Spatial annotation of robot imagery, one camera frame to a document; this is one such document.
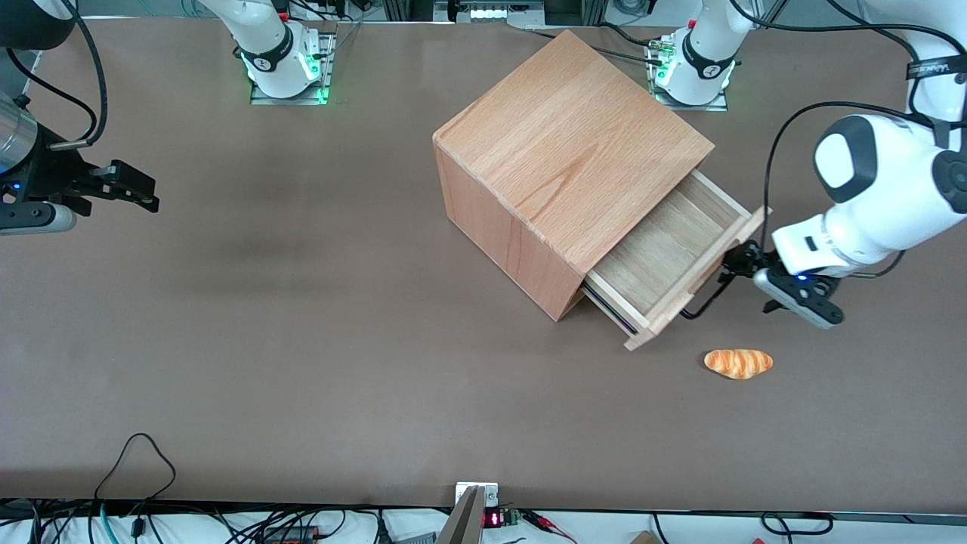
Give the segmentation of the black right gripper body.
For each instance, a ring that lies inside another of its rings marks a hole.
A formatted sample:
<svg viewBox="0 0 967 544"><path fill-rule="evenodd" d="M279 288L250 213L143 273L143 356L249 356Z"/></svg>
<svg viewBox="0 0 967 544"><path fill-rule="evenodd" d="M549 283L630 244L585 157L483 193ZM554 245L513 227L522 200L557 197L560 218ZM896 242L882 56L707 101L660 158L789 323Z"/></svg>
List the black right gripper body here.
<svg viewBox="0 0 967 544"><path fill-rule="evenodd" d="M6 159L2 166L2 220L76 220L72 211L72 190L87 190L93 182L88 164L76 150L51 151L49 145L63 138L38 125L31 131L33 144L24 157Z"/></svg>

